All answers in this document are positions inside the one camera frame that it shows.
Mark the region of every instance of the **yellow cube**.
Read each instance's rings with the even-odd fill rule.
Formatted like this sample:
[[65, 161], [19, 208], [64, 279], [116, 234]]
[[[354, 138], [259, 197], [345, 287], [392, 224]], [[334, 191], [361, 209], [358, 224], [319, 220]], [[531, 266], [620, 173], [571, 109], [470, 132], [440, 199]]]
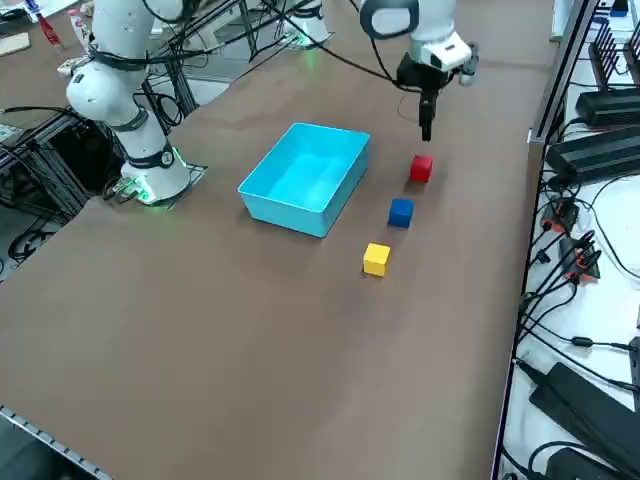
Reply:
[[387, 262], [391, 248], [370, 243], [364, 252], [364, 273], [384, 277], [387, 273]]

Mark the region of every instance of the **red object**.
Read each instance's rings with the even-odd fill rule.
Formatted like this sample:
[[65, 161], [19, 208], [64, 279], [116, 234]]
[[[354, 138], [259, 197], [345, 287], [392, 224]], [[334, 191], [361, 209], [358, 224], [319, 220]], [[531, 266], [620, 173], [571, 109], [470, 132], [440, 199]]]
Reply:
[[427, 183], [433, 171], [433, 158], [426, 155], [416, 155], [411, 164], [411, 180]]
[[55, 48], [57, 51], [61, 51], [62, 42], [60, 41], [60, 37], [58, 37], [58, 34], [53, 29], [51, 24], [47, 22], [47, 20], [45, 20], [45, 18], [40, 13], [36, 15], [36, 18], [38, 19], [38, 23], [40, 24], [42, 32], [44, 33], [45, 37], [47, 37], [47, 40], [49, 40], [49, 43], [53, 45], [53, 48]]

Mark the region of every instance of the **cube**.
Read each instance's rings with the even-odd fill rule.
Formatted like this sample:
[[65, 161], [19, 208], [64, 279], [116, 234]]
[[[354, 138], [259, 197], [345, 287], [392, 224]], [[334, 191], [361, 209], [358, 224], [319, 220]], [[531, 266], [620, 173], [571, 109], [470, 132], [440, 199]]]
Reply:
[[428, 155], [416, 155], [411, 163], [411, 180], [427, 183], [433, 171], [433, 157]]
[[409, 228], [413, 216], [413, 202], [404, 198], [394, 198], [389, 210], [389, 225], [392, 227]]
[[384, 277], [387, 273], [387, 262], [391, 248], [370, 243], [364, 253], [364, 273]]

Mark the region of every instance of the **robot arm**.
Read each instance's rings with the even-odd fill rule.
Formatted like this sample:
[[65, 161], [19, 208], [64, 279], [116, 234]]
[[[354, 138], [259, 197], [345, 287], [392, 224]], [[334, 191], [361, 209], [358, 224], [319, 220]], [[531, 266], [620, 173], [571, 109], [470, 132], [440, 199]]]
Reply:
[[[80, 67], [67, 97], [81, 115], [107, 125], [127, 152], [122, 168], [145, 204], [175, 197], [190, 183], [189, 170], [169, 144], [155, 115], [138, 105], [134, 93], [146, 78], [146, 41], [154, 18], [179, 23], [191, 18], [201, 0], [96, 0], [94, 59]], [[456, 0], [364, 0], [360, 23], [373, 39], [409, 34], [411, 48], [398, 67], [397, 83], [420, 89], [420, 126], [431, 139], [440, 90], [456, 75], [475, 73], [477, 55], [454, 28]], [[120, 65], [107, 55], [139, 59]]]
[[456, 75], [469, 86], [476, 73], [478, 49], [456, 32], [455, 7], [456, 0], [365, 0], [360, 8], [360, 25], [372, 39], [409, 34], [411, 46], [397, 81], [420, 89], [418, 116], [425, 141], [431, 140], [440, 91]]

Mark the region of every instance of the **blue box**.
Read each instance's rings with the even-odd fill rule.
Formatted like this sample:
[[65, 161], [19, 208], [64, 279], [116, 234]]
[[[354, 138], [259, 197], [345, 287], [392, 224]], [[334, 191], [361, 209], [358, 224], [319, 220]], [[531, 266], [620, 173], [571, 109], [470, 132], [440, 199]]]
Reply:
[[238, 193], [253, 218], [325, 237], [369, 166], [370, 137], [294, 123]]
[[409, 228], [413, 217], [413, 202], [404, 198], [394, 198], [389, 209], [389, 225]]

